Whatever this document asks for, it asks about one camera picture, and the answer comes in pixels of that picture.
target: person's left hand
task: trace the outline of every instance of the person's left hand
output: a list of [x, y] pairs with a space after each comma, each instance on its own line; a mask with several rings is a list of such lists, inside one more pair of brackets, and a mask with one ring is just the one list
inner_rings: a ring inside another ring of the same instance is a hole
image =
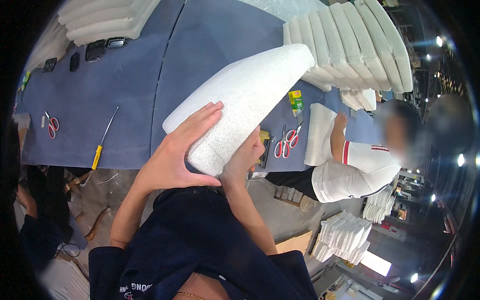
[[216, 104], [210, 102], [168, 134], [138, 172], [134, 185], [145, 193], [189, 186], [221, 186], [215, 177], [190, 173], [185, 167], [185, 153], [220, 119], [222, 108], [221, 101]]

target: person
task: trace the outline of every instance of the person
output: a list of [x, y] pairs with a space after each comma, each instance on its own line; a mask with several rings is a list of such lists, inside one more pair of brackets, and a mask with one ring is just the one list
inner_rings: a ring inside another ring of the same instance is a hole
[[[110, 246], [89, 253], [90, 298], [316, 299], [299, 251], [277, 254], [245, 188], [263, 153], [257, 127], [219, 179], [190, 173], [185, 153], [221, 116], [209, 103], [168, 134], [121, 203]], [[226, 195], [212, 187], [223, 187]], [[164, 189], [141, 227], [148, 195]]]
[[416, 108], [404, 101], [383, 103], [374, 120], [376, 128], [383, 128], [384, 145], [347, 141], [343, 132], [348, 119], [339, 111], [330, 134], [330, 159], [302, 172], [271, 172], [265, 179], [322, 203], [378, 193], [397, 176], [400, 165], [420, 165], [431, 144]]

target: red-handled scissors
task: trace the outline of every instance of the red-handled scissors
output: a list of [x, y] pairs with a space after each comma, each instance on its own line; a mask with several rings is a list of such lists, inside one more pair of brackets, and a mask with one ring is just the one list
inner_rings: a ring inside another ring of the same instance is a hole
[[49, 122], [48, 122], [48, 134], [50, 135], [50, 137], [52, 139], [55, 138], [55, 136], [57, 135], [56, 131], [59, 129], [59, 121], [57, 120], [57, 118], [51, 118], [47, 111], [45, 110], [45, 115], [47, 116]]
[[274, 154], [276, 158], [279, 158], [280, 156], [283, 156], [283, 158], [287, 158], [288, 155], [290, 154], [290, 147], [288, 146], [287, 135], [285, 134], [286, 128], [287, 128], [287, 125], [286, 124], [283, 125], [282, 139], [278, 141], [278, 143], [275, 146]]
[[301, 125], [297, 128], [297, 130], [290, 130], [287, 133], [287, 142], [290, 148], [293, 148], [297, 145], [299, 141], [299, 131], [300, 131]]

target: person's right hand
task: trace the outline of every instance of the person's right hand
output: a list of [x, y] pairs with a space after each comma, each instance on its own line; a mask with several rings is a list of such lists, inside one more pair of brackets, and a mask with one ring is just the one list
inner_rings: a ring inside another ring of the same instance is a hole
[[245, 174], [265, 151], [264, 145], [260, 142], [259, 132], [260, 126], [257, 126], [223, 167], [220, 175], [222, 184], [240, 183], [245, 185]]
[[339, 110], [335, 117], [334, 126], [340, 128], [341, 130], [344, 130], [347, 126], [347, 122], [347, 115], [343, 111]]

